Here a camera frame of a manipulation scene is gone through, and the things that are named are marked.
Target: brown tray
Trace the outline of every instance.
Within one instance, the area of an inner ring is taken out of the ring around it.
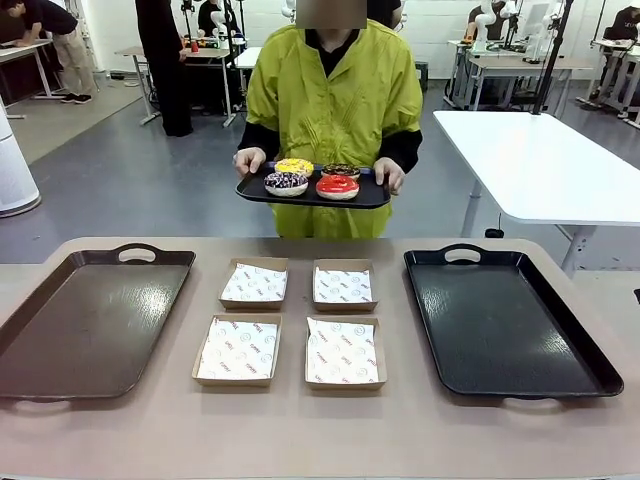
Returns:
[[[123,258],[134,249],[153,260]],[[194,259],[146,244],[69,255],[0,328],[0,397],[58,401],[131,390]]]

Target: red glazed donut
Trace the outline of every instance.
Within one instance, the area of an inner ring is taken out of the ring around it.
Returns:
[[[351,200],[358,195],[360,186],[354,179],[344,175],[327,175],[318,181],[316,191],[328,200]]]

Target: black tray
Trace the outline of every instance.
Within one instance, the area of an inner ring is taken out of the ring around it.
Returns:
[[[454,251],[464,258],[448,261]],[[404,258],[438,375],[453,392],[523,399],[622,392],[618,372],[527,255],[458,244]]]
[[[264,178],[274,172],[275,162],[266,163],[254,175],[247,175],[236,188],[236,193],[242,198],[252,202],[266,203],[286,203],[290,205],[305,205],[308,207],[334,207],[334,208],[355,208],[360,210],[371,210],[379,208],[391,201],[389,186],[376,184],[376,176],[372,169],[361,168],[360,192],[351,200],[326,200],[316,193],[316,183],[322,178],[322,166],[316,165],[311,178],[309,178],[309,188],[299,197],[285,198],[270,195],[264,188]]]
[[[123,259],[131,249],[152,261]],[[140,379],[195,259],[145,244],[69,255],[0,328],[0,397],[117,397]]]

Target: white wall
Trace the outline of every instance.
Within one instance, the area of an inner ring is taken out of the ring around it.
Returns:
[[[130,58],[114,55],[114,52],[139,45],[135,6],[133,0],[81,0],[87,24],[91,32],[96,57],[101,69],[131,71]],[[525,0],[527,4],[545,0]],[[608,0],[600,33],[611,25],[615,13],[630,0]],[[405,11],[409,21],[401,32],[413,48],[417,60],[428,61],[431,78],[447,78],[451,72],[454,50],[449,39],[461,38],[469,11],[479,0],[407,0]],[[181,2],[172,1],[176,25],[180,33],[186,33]],[[566,56],[597,59],[597,52],[589,47],[602,0],[575,0],[571,18],[565,33],[561,53]],[[259,46],[270,33],[288,21],[280,14],[281,0],[247,0],[245,23],[250,44]],[[192,25],[197,24],[197,11]]]

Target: sneaker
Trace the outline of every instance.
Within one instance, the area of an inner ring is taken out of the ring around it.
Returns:
[[[78,95],[74,102],[78,105],[84,105],[85,103],[89,103],[91,100],[93,100],[91,95]]]
[[[73,93],[70,93],[70,94],[66,95],[65,97],[63,97],[62,99],[60,99],[60,101],[62,103],[74,103],[77,99],[78,99],[77,95],[74,95]]]

